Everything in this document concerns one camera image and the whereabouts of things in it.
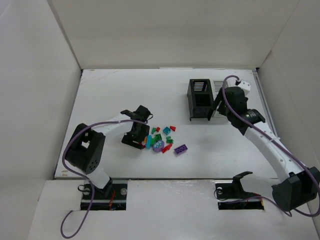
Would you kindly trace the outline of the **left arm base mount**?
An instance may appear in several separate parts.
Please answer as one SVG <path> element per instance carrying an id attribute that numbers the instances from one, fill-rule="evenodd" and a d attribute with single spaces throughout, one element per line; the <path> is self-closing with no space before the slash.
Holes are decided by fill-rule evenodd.
<path id="1" fill-rule="evenodd" d="M 87 210 L 92 197 L 91 185 L 85 181 L 80 184 L 77 190 L 81 192 L 80 209 Z M 125 211 L 127 208 L 127 180 L 114 180 L 109 195 L 104 196 L 103 193 L 95 190 L 94 199 L 91 205 L 92 211 Z"/>

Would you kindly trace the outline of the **long teal lego brick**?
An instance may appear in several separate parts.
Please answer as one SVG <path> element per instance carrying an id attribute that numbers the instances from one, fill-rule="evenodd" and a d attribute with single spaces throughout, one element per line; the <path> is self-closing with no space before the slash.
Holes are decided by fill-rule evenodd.
<path id="1" fill-rule="evenodd" d="M 145 147 L 146 147 L 147 149 L 150 149 L 150 148 L 152 147 L 152 145 L 153 145 L 153 137 L 152 137 L 152 135 L 148 135 L 148 136 L 146 137 Z"/>

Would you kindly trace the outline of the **red flower lego brick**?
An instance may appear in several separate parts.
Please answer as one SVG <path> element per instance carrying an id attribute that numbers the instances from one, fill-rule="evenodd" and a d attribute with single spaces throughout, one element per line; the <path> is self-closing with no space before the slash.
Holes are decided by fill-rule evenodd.
<path id="1" fill-rule="evenodd" d="M 146 136 L 142 142 L 139 143 L 142 149 L 146 147 L 148 137 Z"/>

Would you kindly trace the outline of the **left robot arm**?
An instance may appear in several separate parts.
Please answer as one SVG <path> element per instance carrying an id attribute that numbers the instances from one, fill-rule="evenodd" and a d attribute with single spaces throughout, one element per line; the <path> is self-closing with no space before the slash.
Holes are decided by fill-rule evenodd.
<path id="1" fill-rule="evenodd" d="M 90 181 L 95 190 L 108 195 L 113 180 L 100 166 L 106 138 L 123 133 L 121 143 L 141 150 L 150 131 L 148 120 L 152 118 L 148 108 L 140 105 L 135 111 L 125 109 L 107 121 L 80 123 L 63 151 L 63 166 Z"/>

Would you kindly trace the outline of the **purple round paw lego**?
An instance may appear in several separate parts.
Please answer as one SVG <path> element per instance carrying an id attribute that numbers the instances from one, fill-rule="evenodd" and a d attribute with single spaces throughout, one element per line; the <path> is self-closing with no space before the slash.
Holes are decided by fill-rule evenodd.
<path id="1" fill-rule="evenodd" d="M 165 147 L 165 142 L 163 140 L 158 140 L 153 144 L 152 149 L 155 153 L 159 153 L 159 152 L 162 152 L 164 147 Z"/>

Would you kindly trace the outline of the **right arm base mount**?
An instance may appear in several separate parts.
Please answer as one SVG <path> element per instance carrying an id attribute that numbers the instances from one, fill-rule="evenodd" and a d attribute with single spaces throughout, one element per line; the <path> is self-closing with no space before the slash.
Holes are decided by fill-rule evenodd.
<path id="1" fill-rule="evenodd" d="M 264 210 L 263 200 L 253 198 L 257 193 L 243 189 L 241 179 L 253 172 L 244 171 L 232 177 L 232 180 L 215 182 L 214 196 L 219 210 Z"/>

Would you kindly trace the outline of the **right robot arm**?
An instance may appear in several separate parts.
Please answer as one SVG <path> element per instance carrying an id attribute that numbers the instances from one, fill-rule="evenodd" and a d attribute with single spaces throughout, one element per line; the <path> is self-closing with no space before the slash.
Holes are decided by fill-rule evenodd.
<path id="1" fill-rule="evenodd" d="M 282 210 L 296 210 L 314 200 L 320 192 L 320 171 L 295 160 L 272 133 L 263 115 L 247 107 L 247 101 L 240 87 L 222 87 L 210 111 L 218 111 L 227 117 L 231 125 L 251 141 L 269 162 L 280 181 L 272 186 L 272 197 Z"/>

